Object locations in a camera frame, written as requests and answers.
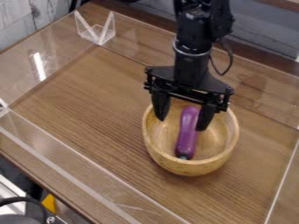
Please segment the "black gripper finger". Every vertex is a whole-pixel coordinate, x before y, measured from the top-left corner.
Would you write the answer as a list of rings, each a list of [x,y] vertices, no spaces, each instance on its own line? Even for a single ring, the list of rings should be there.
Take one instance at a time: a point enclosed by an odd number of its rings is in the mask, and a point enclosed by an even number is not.
[[[216,106],[212,104],[203,105],[200,108],[199,119],[196,122],[196,130],[204,131],[211,123],[216,111]]]
[[[152,104],[154,104],[154,113],[156,118],[163,121],[167,117],[170,107],[171,107],[171,97],[166,92],[159,90],[152,91]]]

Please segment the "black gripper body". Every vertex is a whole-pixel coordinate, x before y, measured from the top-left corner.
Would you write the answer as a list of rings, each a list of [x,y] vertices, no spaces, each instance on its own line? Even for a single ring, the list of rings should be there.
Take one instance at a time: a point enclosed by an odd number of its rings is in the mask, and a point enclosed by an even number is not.
[[[178,98],[202,106],[215,105],[215,113],[227,111],[235,90],[210,72],[212,45],[188,47],[174,43],[172,49],[172,66],[148,66],[144,69],[144,89],[151,98],[156,89],[166,92],[171,99]]]

